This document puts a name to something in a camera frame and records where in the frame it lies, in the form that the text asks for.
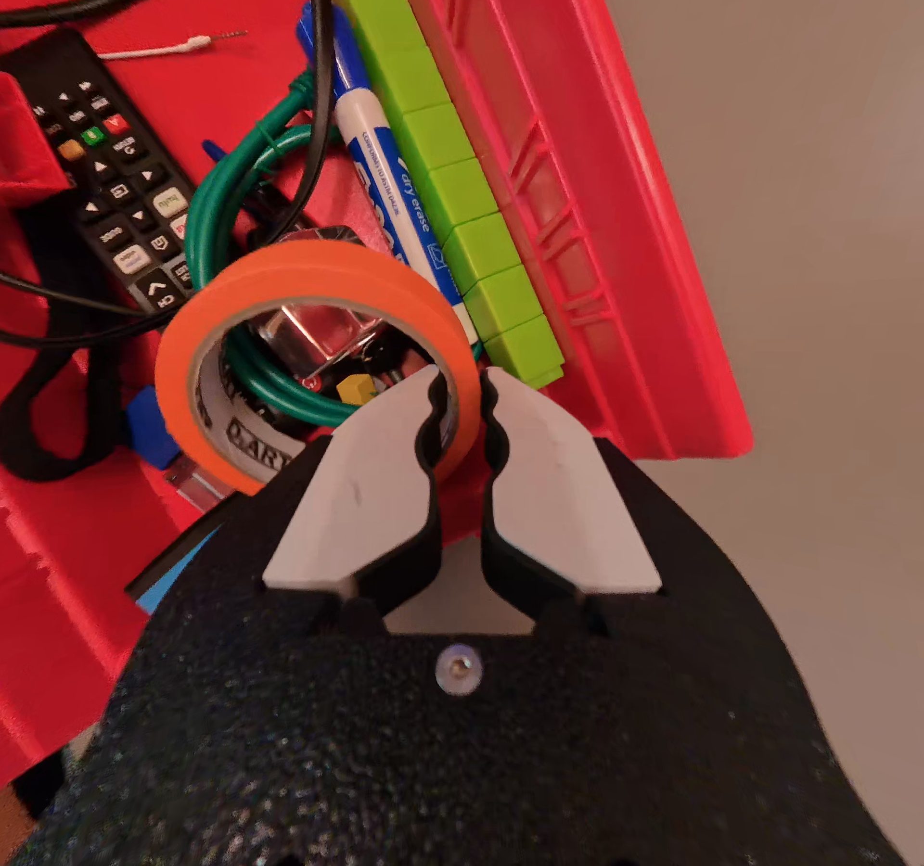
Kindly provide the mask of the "black remote control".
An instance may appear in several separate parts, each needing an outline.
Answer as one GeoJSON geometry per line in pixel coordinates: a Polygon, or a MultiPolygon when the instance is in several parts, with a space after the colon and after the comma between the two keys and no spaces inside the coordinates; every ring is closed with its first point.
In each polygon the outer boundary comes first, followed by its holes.
{"type": "Polygon", "coordinates": [[[70,183],[42,207],[64,220],[147,315],[194,292],[185,237],[194,186],[76,30],[2,55],[70,183]]]}

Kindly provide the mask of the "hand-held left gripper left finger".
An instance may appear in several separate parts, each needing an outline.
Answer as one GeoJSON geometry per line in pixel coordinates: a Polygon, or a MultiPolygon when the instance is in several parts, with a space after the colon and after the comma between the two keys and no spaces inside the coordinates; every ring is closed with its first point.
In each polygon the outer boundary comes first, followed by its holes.
{"type": "Polygon", "coordinates": [[[442,528],[434,467],[447,387],[428,365],[332,435],[263,572],[269,589],[358,597],[386,615],[436,578],[442,528]]]}

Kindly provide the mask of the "blue and white marker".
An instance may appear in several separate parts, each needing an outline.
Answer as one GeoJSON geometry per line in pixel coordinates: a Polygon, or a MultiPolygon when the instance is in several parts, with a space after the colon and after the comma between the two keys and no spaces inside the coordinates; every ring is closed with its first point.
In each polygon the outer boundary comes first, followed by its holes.
{"type": "Polygon", "coordinates": [[[430,283],[452,307],[468,343],[477,331],[456,286],[383,105],[372,91],[345,12],[331,6],[334,121],[372,203],[391,254],[430,283]]]}

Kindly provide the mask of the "shiny metal clip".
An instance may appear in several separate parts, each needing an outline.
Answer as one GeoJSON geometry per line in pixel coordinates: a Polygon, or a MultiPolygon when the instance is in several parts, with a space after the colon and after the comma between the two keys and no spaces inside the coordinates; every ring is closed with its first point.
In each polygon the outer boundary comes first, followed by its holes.
{"type": "Polygon", "coordinates": [[[304,382],[359,356],[387,324],[341,307],[298,305],[253,318],[250,326],[294,378],[304,382]]]}

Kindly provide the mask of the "green block bar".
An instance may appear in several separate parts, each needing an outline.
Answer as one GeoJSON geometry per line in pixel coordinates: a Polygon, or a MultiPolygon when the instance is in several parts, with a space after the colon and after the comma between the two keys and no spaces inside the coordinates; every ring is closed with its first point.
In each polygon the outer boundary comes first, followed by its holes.
{"type": "Polygon", "coordinates": [[[564,355],[409,0],[336,1],[429,220],[436,274],[451,276],[470,342],[527,386],[549,386],[563,377],[564,355]]]}

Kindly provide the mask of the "red plastic bin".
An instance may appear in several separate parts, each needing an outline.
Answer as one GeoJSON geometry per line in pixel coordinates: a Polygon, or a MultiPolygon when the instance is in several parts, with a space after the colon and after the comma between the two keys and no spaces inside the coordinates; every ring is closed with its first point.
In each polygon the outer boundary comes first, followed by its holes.
{"type": "MultiPolygon", "coordinates": [[[[199,181],[303,60],[306,0],[141,0],[75,25],[98,52],[245,30],[113,75],[199,181]]],[[[753,434],[604,0],[408,0],[565,357],[548,395],[631,458],[753,434]]],[[[137,641],[124,587],[195,510],[126,446],[75,475],[2,470],[2,787],[97,720],[137,641]]]]}

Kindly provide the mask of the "blue and black sponge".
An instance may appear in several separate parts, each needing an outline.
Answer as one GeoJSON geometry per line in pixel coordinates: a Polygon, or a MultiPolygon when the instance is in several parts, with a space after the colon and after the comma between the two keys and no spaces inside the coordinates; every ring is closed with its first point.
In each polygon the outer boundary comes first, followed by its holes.
{"type": "Polygon", "coordinates": [[[126,596],[151,616],[224,522],[210,514],[193,523],[126,585],[126,596]]]}

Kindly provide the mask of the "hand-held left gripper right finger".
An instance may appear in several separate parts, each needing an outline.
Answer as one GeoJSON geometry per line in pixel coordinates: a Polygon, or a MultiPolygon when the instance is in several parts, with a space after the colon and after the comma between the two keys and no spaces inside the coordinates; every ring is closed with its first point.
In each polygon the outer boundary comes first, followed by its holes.
{"type": "Polygon", "coordinates": [[[481,374],[481,392],[491,589],[533,621],[562,601],[658,593],[661,575],[592,433],[499,367],[481,374]]]}

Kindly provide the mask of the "orange tape roll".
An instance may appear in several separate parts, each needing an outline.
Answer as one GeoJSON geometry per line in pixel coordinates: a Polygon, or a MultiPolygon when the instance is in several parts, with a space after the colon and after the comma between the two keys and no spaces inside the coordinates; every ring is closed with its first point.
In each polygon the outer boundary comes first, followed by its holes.
{"type": "Polygon", "coordinates": [[[225,336],[287,305],[334,306],[386,320],[420,343],[445,377],[452,422],[435,474],[449,478],[479,434],[479,371],[461,323],[418,273],[369,248],[287,240],[221,272],[178,309],[160,341],[155,389],[167,430],[222,484],[258,493],[305,447],[225,392],[216,364],[225,336]]]}

